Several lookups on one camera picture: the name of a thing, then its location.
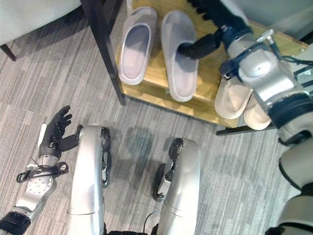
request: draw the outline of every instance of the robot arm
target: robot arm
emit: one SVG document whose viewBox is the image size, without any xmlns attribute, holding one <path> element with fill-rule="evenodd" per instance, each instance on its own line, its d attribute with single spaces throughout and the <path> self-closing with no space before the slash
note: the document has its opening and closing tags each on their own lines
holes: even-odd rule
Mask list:
<svg viewBox="0 0 313 235">
<path fill-rule="evenodd" d="M 55 178 L 68 172 L 68 165 L 59 162 L 61 153 L 78 144 L 77 133 L 62 138 L 70 125 L 72 115 L 66 115 L 70 106 L 62 108 L 48 125 L 43 125 L 42 140 L 39 140 L 39 158 L 36 164 L 29 164 L 27 170 L 17 177 L 17 182 L 28 181 L 27 189 L 11 211 L 0 220 L 0 235 L 22 235 L 31 222 L 35 221 L 45 207 L 48 197 L 56 189 Z"/>
<path fill-rule="evenodd" d="M 279 141 L 291 147 L 280 158 L 279 168 L 301 194 L 287 202 L 278 227 L 269 229 L 267 235 L 313 235 L 312 98 L 294 79 L 286 57 L 280 55 L 271 36 L 272 30 L 256 39 L 246 17 L 231 0 L 192 0 L 191 3 L 219 29 L 214 37 L 205 36 L 194 45 L 180 47 L 180 52 L 199 59 L 223 42 L 230 57 L 221 67 L 223 79 L 236 76 L 253 88 L 258 102 L 278 129 Z"/>
</svg>

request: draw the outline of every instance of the slipper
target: slipper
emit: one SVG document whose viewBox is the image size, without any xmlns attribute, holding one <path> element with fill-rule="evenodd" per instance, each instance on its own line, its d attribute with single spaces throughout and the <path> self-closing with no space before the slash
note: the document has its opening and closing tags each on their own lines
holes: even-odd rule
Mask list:
<svg viewBox="0 0 313 235">
<path fill-rule="evenodd" d="M 215 110 L 223 118 L 238 118 L 244 112 L 251 94 L 252 89 L 237 77 L 229 80 L 222 78 L 215 97 Z"/>
<path fill-rule="evenodd" d="M 192 60 L 178 52 L 181 44 L 193 44 L 196 30 L 188 15 L 170 11 L 161 27 L 161 42 L 165 59 L 169 90 L 172 98 L 189 101 L 197 87 L 198 60 Z"/>
<path fill-rule="evenodd" d="M 263 130 L 271 123 L 269 116 L 252 94 L 244 112 L 244 120 L 248 127 L 254 130 Z"/>
<path fill-rule="evenodd" d="M 151 7 L 139 7 L 126 19 L 118 70 L 123 82 L 137 85 L 143 80 L 156 32 L 157 13 Z"/>
</svg>

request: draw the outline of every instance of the white sofa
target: white sofa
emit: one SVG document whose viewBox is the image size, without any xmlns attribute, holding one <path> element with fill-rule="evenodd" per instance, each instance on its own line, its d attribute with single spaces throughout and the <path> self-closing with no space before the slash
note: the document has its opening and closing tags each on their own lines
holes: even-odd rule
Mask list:
<svg viewBox="0 0 313 235">
<path fill-rule="evenodd" d="M 80 5 L 80 0 L 0 0 L 1 49 L 15 60 L 6 43 L 66 15 Z"/>
</svg>

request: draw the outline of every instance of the gray carpet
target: gray carpet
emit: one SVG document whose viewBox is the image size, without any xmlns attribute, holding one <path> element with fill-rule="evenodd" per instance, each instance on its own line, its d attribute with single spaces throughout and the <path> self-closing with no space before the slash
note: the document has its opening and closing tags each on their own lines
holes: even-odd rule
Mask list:
<svg viewBox="0 0 313 235">
<path fill-rule="evenodd" d="M 119 43 L 126 6 L 111 35 Z M 0 52 L 0 215 L 23 194 L 15 178 L 36 157 L 43 122 L 71 105 L 77 124 L 97 122 L 112 133 L 112 181 L 105 190 L 109 230 L 141 231 L 146 216 L 160 211 L 150 193 L 158 166 L 175 137 L 195 140 L 202 150 L 197 235 L 263 235 L 286 201 L 296 195 L 278 169 L 284 147 L 276 131 L 215 136 L 217 125 L 127 98 L 122 107 L 81 10 L 8 44 L 18 59 Z M 28 235 L 61 235 L 75 150 L 62 155 L 70 173 L 59 177 L 39 220 Z M 158 222 L 148 220 L 148 232 Z"/>
</svg>

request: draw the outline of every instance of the chair leg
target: chair leg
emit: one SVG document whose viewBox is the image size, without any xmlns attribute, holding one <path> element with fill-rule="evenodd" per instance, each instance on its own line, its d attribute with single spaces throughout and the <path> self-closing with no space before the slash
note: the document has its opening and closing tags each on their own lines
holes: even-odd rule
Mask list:
<svg viewBox="0 0 313 235">
<path fill-rule="evenodd" d="M 16 61 L 16 57 L 13 52 L 10 50 L 7 44 L 3 44 L 0 46 L 1 50 L 13 61 Z"/>
</svg>

